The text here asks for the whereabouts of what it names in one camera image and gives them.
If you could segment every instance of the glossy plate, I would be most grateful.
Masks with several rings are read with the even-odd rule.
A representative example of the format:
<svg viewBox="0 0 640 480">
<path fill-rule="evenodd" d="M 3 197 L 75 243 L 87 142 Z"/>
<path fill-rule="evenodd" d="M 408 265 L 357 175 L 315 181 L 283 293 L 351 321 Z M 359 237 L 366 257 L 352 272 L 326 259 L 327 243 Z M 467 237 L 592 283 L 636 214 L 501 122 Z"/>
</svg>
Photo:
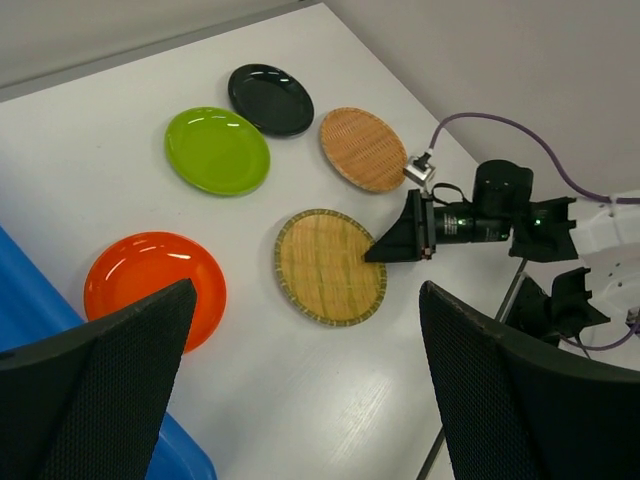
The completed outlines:
<svg viewBox="0 0 640 480">
<path fill-rule="evenodd" d="M 109 315 L 184 278 L 191 278 L 198 293 L 185 346 L 185 353 L 189 352 L 209 338 L 220 323 L 227 289 L 209 252 L 173 233 L 139 233 L 110 246 L 87 276 L 87 319 Z"/>
<path fill-rule="evenodd" d="M 173 168 L 189 183 L 217 195 L 242 195 L 269 173 L 269 147 L 244 118 L 214 107 L 177 115 L 165 134 Z"/>
<path fill-rule="evenodd" d="M 236 112 L 270 135 L 297 135 L 313 123 L 311 97 L 279 68 L 260 64 L 238 68 L 229 79 L 229 97 Z"/>
</svg>

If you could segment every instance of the blue plastic container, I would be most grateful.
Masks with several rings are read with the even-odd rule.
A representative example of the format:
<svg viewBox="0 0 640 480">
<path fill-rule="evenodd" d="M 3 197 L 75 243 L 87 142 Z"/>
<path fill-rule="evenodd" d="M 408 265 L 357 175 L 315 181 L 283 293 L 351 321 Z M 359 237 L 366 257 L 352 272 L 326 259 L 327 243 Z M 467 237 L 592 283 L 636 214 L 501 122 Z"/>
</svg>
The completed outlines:
<svg viewBox="0 0 640 480">
<path fill-rule="evenodd" d="M 77 327 L 82 318 L 0 227 L 0 352 Z M 147 480 L 216 480 L 209 457 L 164 416 Z"/>
</svg>

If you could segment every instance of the black plate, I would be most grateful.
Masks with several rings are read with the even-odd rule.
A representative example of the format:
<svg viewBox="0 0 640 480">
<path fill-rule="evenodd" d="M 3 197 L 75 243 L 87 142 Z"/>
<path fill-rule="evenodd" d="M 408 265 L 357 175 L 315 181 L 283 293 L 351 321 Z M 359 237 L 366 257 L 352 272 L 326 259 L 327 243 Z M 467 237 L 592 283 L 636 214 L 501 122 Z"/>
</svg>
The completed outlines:
<svg viewBox="0 0 640 480">
<path fill-rule="evenodd" d="M 291 75 L 269 65 L 245 65 L 229 79 L 233 108 L 260 131 L 297 135 L 313 122 L 313 102 Z"/>
</svg>

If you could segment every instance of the white table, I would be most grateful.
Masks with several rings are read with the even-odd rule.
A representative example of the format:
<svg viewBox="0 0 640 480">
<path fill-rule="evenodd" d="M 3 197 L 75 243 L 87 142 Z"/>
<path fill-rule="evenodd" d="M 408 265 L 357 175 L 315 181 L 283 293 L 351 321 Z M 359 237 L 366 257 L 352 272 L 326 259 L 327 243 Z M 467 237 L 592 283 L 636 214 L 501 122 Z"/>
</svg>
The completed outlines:
<svg viewBox="0 0 640 480">
<path fill-rule="evenodd" d="M 317 118 L 301 137 L 268 139 L 272 169 L 256 192 L 216 198 L 172 171 L 164 130 L 182 110 L 229 107 L 227 78 L 251 62 L 297 77 Z M 411 187 L 369 195 L 332 170 L 318 127 L 341 106 L 384 119 L 410 154 L 436 127 L 324 5 L 0 104 L 0 224 L 78 311 L 92 262 L 132 233 L 177 232 L 219 261 L 225 317 L 184 357 L 169 410 L 222 480 L 413 480 L 440 428 L 418 290 L 431 279 L 494 315 L 520 263 L 506 243 L 443 246 L 431 262 L 389 265 L 382 307 L 359 326 L 326 328 L 292 308 L 271 265 L 283 223 L 333 208 L 377 237 Z M 435 161 L 470 194 L 476 163 L 448 134 Z"/>
<path fill-rule="evenodd" d="M 427 480 L 455 480 L 446 442 L 442 446 L 442 449 L 433 464 L 433 468 L 429 471 Z"/>
</svg>

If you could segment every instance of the wicker tray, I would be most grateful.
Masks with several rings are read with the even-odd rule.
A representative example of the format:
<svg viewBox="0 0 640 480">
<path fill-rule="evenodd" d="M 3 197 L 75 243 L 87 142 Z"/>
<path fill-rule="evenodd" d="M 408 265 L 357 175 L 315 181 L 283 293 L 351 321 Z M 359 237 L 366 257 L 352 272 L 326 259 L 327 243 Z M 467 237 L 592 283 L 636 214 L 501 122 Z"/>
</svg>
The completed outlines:
<svg viewBox="0 0 640 480">
<path fill-rule="evenodd" d="M 329 112 L 320 140 L 331 164 L 360 188 L 388 192 L 404 181 L 404 145 L 389 125 L 369 112 L 358 108 Z"/>
<path fill-rule="evenodd" d="M 384 298 L 384 264 L 368 264 L 371 235 L 333 210 L 307 210 L 291 218 L 275 247 L 276 275 L 285 295 L 310 318 L 351 326 L 373 315 Z"/>
</svg>

